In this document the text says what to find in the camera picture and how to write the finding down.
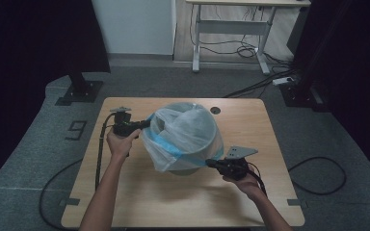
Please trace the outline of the black stand base left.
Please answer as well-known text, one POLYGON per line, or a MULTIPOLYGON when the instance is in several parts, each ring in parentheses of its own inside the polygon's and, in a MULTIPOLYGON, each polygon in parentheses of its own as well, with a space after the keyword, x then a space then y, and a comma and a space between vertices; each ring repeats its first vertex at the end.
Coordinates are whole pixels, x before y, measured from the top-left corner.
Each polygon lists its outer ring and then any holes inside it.
POLYGON ((56 106, 70 106, 74 102, 93 103, 98 96, 102 81, 88 81, 81 72, 75 72, 68 75, 71 84, 66 93, 59 97, 56 106))

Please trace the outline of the white partition panel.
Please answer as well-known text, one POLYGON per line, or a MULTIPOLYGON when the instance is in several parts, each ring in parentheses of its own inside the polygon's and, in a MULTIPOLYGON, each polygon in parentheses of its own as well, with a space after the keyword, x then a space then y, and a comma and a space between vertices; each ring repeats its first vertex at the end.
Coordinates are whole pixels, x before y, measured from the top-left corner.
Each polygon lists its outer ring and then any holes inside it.
POLYGON ((92 0, 109 54, 173 54, 175 0, 92 0))

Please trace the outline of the white desk frame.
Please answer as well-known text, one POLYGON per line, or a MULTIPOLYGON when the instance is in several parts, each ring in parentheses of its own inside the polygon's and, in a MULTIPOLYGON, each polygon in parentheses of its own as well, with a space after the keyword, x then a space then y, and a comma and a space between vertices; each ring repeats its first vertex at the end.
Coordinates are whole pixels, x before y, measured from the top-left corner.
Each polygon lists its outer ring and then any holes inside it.
POLYGON ((199 35, 220 34, 220 35, 253 35, 260 36, 260 42, 255 49, 255 57, 265 75, 270 74, 266 64, 264 48, 270 35, 273 21, 278 8, 308 8, 309 0, 186 0, 188 4, 197 6, 195 25, 195 45, 193 51, 192 70, 199 72, 199 35), (245 7, 269 7, 270 16, 266 21, 228 21, 228 20, 205 20, 201 18, 203 6, 245 6, 245 7))

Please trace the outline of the black stand with base plate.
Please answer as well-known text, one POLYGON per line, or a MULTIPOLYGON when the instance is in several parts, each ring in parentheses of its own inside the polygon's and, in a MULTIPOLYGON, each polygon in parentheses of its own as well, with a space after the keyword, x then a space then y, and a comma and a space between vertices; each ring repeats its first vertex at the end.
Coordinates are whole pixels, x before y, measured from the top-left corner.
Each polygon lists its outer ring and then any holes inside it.
POLYGON ((299 79, 294 84, 279 88, 287 107, 310 108, 314 112, 328 113, 330 111, 325 87, 316 73, 317 64, 325 48, 325 40, 319 38, 313 41, 314 48, 306 48, 306 54, 295 61, 299 79))

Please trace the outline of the person's right hand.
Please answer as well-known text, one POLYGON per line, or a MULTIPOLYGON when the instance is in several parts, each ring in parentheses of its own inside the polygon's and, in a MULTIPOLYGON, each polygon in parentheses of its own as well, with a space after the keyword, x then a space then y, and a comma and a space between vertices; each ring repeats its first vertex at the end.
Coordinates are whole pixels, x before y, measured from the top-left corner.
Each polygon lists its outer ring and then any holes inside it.
POLYGON ((258 200, 264 195, 259 188, 258 182, 251 176, 247 175, 241 180, 233 180, 229 177, 223 177, 226 182, 233 183, 242 193, 244 193, 252 201, 258 200))

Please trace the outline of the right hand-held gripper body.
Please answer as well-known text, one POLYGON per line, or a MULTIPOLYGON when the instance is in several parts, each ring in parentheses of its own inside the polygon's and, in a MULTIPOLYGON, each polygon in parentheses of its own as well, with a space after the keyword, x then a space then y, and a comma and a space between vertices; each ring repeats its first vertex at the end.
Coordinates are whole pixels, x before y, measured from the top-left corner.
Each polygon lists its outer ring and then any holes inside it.
POLYGON ((255 148, 231 146, 225 157, 220 160, 221 175, 236 181, 243 179, 250 172, 246 158, 257 152, 255 148))

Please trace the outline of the dark curtain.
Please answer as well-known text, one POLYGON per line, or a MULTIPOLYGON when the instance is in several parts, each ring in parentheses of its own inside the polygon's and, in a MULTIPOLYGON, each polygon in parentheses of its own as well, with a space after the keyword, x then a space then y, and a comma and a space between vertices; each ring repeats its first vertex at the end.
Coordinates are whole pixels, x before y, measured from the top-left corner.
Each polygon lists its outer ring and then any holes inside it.
POLYGON ((370 161, 370 0, 311 0, 295 61, 370 161))
POLYGON ((109 70, 93 0, 0 0, 0 168, 39 112, 48 83, 109 70))

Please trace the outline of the white power strip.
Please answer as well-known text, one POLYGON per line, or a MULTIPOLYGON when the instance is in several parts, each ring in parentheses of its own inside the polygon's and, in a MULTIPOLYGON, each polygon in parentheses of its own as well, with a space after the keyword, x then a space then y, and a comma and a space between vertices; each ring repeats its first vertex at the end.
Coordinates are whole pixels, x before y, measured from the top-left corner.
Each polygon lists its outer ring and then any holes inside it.
POLYGON ((284 85, 284 84, 290 84, 293 83, 294 79, 291 77, 283 77, 283 78, 278 78, 273 80, 273 85, 278 86, 278 85, 284 85))

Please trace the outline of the person's left hand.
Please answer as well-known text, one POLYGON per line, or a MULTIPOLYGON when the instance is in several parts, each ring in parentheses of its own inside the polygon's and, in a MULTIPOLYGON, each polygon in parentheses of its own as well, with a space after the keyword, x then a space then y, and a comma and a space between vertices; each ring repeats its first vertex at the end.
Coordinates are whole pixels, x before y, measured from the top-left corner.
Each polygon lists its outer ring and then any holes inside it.
POLYGON ((125 159, 132 147, 132 142, 139 137, 141 130, 137 129, 127 137, 119 137, 113 131, 107 134, 106 142, 108 143, 112 157, 114 159, 125 159))

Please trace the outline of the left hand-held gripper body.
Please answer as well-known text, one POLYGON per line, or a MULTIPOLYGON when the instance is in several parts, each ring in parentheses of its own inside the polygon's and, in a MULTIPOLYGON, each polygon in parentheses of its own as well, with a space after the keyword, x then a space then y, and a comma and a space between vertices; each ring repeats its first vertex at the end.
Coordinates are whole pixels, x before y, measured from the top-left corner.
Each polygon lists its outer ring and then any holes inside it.
POLYGON ((128 137, 135 130, 141 128, 140 121, 132 121, 130 108, 119 107, 111 110, 114 116, 113 132, 120 137, 128 137))

